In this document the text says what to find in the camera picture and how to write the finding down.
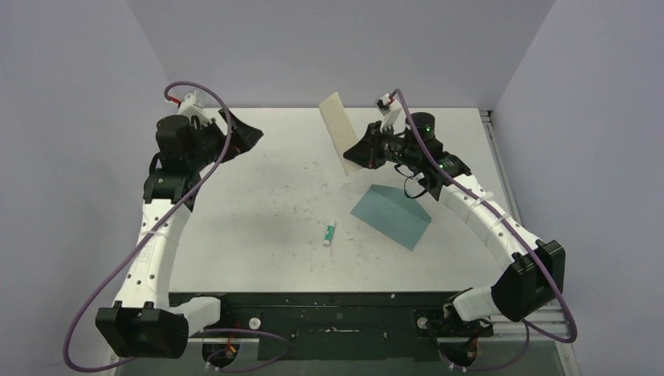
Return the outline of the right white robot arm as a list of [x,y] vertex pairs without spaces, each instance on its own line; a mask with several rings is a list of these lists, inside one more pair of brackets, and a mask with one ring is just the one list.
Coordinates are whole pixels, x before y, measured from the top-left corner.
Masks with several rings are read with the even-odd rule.
[[518,322],[554,299],[550,283],[562,288],[565,249],[555,240],[540,240],[503,210],[458,156],[435,137],[435,117],[412,116],[416,130],[396,134],[379,121],[343,153],[347,161],[378,169],[391,162],[405,166],[433,198],[455,212],[489,249],[502,275],[488,287],[472,288],[452,301],[442,317],[453,335],[470,330],[476,319],[501,314]]

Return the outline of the tan paper letter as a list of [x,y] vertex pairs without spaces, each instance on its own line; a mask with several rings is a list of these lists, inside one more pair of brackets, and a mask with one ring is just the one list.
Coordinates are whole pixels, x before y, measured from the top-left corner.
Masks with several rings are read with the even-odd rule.
[[334,92],[319,104],[319,112],[345,174],[350,176],[359,171],[361,167],[358,164],[343,157],[344,152],[356,145],[359,138],[338,92]]

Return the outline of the teal envelope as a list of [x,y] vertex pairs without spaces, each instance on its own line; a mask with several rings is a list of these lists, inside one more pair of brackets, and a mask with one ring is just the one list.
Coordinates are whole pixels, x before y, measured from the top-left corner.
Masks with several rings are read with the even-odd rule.
[[431,223],[431,216],[402,189],[372,184],[351,214],[386,237],[413,251]]

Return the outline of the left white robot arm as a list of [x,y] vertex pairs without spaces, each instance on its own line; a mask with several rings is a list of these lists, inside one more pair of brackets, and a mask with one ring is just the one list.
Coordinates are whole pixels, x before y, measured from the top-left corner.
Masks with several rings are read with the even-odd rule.
[[201,174],[218,159],[230,161],[251,150],[264,133],[234,114],[214,118],[173,114],[156,124],[157,153],[143,186],[138,251],[110,307],[98,309],[96,327],[122,358],[177,359],[203,329],[221,338],[233,329],[233,315],[219,298],[192,298],[171,306],[169,284],[182,232],[193,213]]

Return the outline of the green white glue stick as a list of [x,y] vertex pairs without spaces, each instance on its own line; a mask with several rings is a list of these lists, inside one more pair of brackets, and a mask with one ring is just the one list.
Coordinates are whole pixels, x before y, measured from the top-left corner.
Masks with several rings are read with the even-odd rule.
[[337,222],[334,219],[331,219],[326,227],[326,232],[323,237],[323,246],[329,247],[334,239],[334,234],[336,230]]

